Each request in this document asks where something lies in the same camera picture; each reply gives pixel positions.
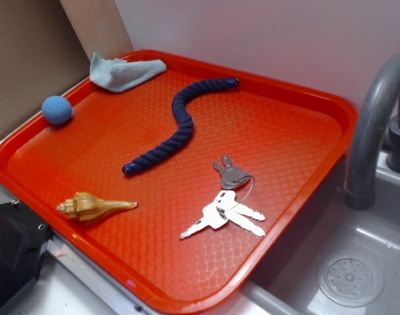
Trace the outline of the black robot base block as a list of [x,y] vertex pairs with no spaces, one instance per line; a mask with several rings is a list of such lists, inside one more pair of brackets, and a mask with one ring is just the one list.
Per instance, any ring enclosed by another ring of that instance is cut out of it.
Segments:
[[50,235],[25,203],[0,204],[0,314],[38,282]]

